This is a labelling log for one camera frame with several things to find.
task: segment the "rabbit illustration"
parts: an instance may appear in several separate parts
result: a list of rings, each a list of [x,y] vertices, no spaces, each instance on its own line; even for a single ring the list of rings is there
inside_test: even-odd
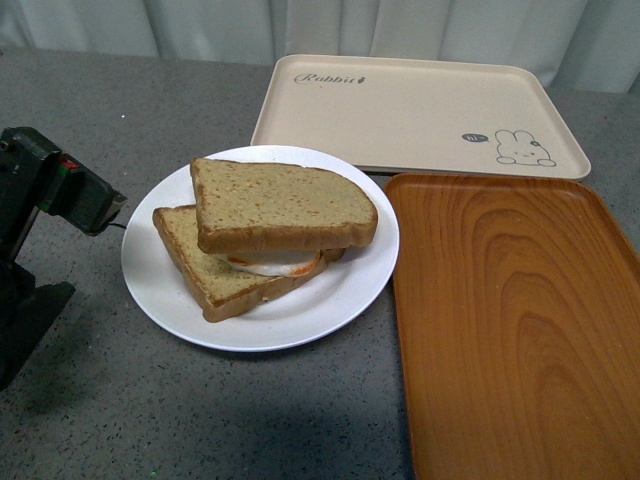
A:
[[[524,130],[510,132],[498,130],[498,154],[496,160],[504,164],[540,165],[543,167],[555,167],[556,162],[551,160],[549,152],[540,145],[533,135]]]

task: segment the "beige tray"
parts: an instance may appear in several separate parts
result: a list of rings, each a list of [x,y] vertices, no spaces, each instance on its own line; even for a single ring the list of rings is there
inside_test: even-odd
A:
[[[486,175],[385,191],[416,478],[640,478],[640,261],[600,198]]]
[[[581,179],[591,165],[531,73],[505,66],[292,55],[252,145],[294,145],[370,172]]]

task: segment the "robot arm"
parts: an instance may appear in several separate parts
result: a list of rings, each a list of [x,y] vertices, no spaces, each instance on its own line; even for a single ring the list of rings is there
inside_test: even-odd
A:
[[[97,235],[125,200],[33,128],[7,128],[0,135],[0,390],[74,291],[69,284],[36,288],[33,275],[15,263],[37,213],[59,215]]]

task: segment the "white curtain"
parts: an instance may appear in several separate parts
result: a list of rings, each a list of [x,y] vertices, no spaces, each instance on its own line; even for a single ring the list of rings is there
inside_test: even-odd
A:
[[[293,53],[489,63],[545,86],[640,93],[640,0],[0,0],[0,45],[252,64]]]

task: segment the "bread slice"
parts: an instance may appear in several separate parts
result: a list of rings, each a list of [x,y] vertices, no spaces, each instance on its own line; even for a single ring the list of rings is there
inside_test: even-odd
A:
[[[206,253],[362,247],[375,235],[376,206],[335,172],[197,158],[191,177]]]
[[[324,271],[330,261],[339,259],[343,253],[343,250],[323,252],[315,268],[301,277],[264,277],[234,270],[198,248],[195,205],[156,208],[153,224],[209,322],[240,315],[298,288]]]

